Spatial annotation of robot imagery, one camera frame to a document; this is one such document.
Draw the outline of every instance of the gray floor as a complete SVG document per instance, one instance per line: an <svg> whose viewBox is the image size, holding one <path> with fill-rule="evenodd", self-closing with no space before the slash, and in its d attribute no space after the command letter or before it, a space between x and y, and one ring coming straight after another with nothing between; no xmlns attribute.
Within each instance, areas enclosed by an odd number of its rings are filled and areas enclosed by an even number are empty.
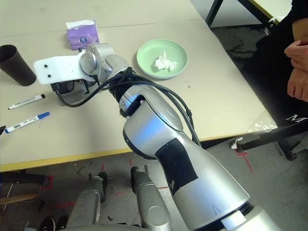
<svg viewBox="0 0 308 231"><path fill-rule="evenodd" d="M251 202L265 208L283 230L307 230L307 152L300 153L295 161L290 162L281 156L274 144L258 147L247 155L251 170L244 158L229 148L229 142L208 151L245 188L251 196ZM136 196L130 187L130 168L144 165L148 166L149 175L157 187L167 185L156 161L145 160L134 153L30 169L29 173L52 175L52 188L43 189L40 198L33 203L8 205L1 215L2 230L23 230L26 224L37 228L46 216L53 216L57 220L69 214L78 194L88 182L89 173L94 176L102 168L108 174L108 186L107 199L101 207L100 223L140 224ZM8 188L8 184L2 186L2 196L6 195ZM38 189L37 185L14 185L11 195L34 193ZM187 230L173 201L169 200L168 189L160 189L160 192L171 213L173 230Z"/></svg>
<svg viewBox="0 0 308 231"><path fill-rule="evenodd" d="M212 32L239 69L256 51L255 44L266 36L264 30L262 25L212 28Z"/></svg>

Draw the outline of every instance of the blue marker cap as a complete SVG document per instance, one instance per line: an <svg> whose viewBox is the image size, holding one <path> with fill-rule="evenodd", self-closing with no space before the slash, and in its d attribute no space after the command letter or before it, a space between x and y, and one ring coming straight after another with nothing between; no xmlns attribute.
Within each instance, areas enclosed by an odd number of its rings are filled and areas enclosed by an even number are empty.
<svg viewBox="0 0 308 231"><path fill-rule="evenodd" d="M38 115L38 118L39 118L39 119L42 119L42 118L44 118L44 117L46 117L46 116L49 116L49 115L50 115L49 112L45 112L45 113L43 113L43 114Z"/></svg>

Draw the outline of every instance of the tissue box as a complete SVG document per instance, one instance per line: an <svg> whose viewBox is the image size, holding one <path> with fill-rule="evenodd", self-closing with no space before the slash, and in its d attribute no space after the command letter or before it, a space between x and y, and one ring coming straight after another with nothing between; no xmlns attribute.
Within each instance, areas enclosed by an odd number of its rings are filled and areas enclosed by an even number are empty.
<svg viewBox="0 0 308 231"><path fill-rule="evenodd" d="M72 50L78 50L79 47L87 48L91 43L100 42L94 20L68 22L66 29Z"/></svg>

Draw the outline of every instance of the black cup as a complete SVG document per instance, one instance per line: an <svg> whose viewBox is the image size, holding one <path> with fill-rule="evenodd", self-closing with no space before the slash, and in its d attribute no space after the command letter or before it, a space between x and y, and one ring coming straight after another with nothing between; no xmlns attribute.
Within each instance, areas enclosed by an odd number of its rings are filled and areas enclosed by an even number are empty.
<svg viewBox="0 0 308 231"><path fill-rule="evenodd" d="M0 69L22 86L29 86L37 79L13 45L0 46Z"/></svg>

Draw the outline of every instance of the yellow table edge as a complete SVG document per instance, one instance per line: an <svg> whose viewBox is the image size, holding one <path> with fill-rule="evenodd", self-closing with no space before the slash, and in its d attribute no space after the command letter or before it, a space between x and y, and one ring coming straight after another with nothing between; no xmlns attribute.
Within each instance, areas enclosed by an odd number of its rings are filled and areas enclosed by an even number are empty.
<svg viewBox="0 0 308 231"><path fill-rule="evenodd" d="M249 0L252 4L254 4L262 13L265 14L266 17L268 17L269 19L273 18L274 16L271 15L269 12L267 12L262 6L260 6L257 2L255 2L254 0ZM275 24L278 24L279 21L277 19L274 20Z"/></svg>
<svg viewBox="0 0 308 231"><path fill-rule="evenodd" d="M200 139L200 141L210 141L210 140L228 138L228 137L233 137L233 136L240 136L244 134L239 133L239 134L232 134L228 136L217 136L217 137L212 137L210 139ZM95 152L95 153L88 153L88 154L77 154L77 155L54 157L54 158L48 158L48 159L9 163L9 164L0 165L0 172L15 171L15 170L21 170L21 169L27 169L27 168L33 168L33 167L41 167L41 166L46 166L46 165L55 165L55 164L61 164L65 162L91 159L91 158L96 158L96 157L101 157L101 156L122 154L122 153L128 153L128 152L132 152L132 150L130 148L123 148L123 149L116 149L116 150L109 150L109 151Z"/></svg>

